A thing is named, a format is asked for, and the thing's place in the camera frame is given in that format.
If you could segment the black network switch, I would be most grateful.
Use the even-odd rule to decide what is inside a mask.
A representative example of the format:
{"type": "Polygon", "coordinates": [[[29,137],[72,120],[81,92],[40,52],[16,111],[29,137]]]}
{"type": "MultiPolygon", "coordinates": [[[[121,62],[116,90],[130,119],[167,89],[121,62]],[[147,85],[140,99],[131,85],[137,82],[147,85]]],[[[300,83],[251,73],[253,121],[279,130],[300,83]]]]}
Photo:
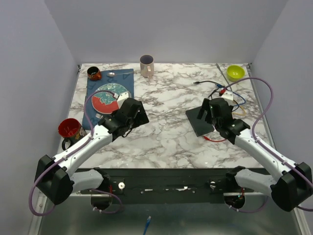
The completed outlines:
{"type": "Polygon", "coordinates": [[[204,116],[201,119],[197,118],[200,109],[200,107],[197,107],[185,112],[197,137],[214,132],[215,130],[212,124],[209,124],[204,120],[204,116]]]}

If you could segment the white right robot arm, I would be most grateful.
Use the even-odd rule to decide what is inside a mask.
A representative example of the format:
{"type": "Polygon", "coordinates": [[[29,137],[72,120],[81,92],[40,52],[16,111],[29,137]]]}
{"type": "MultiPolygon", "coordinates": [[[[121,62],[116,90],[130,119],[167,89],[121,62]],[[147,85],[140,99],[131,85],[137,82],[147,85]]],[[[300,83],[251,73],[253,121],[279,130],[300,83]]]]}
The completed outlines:
{"type": "Polygon", "coordinates": [[[244,150],[261,164],[267,175],[238,166],[226,175],[225,187],[235,192],[248,188],[272,198],[286,212],[292,211],[313,194],[312,170],[306,163],[297,164],[256,137],[250,126],[233,118],[232,106],[223,98],[202,102],[198,118],[212,124],[219,134],[244,150]]]}

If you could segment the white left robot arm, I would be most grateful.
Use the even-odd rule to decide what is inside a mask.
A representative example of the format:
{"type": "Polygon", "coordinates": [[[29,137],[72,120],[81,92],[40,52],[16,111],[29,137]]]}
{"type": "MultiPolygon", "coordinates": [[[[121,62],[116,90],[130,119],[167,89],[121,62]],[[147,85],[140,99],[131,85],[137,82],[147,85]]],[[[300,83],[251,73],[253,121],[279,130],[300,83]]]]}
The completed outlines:
{"type": "Polygon", "coordinates": [[[38,161],[35,185],[54,204],[63,203],[72,193],[94,189],[104,193],[109,177],[99,169],[77,172],[77,169],[102,147],[126,132],[149,122],[142,102],[133,98],[123,101],[121,107],[105,116],[92,133],[87,134],[68,150],[38,161]]]}

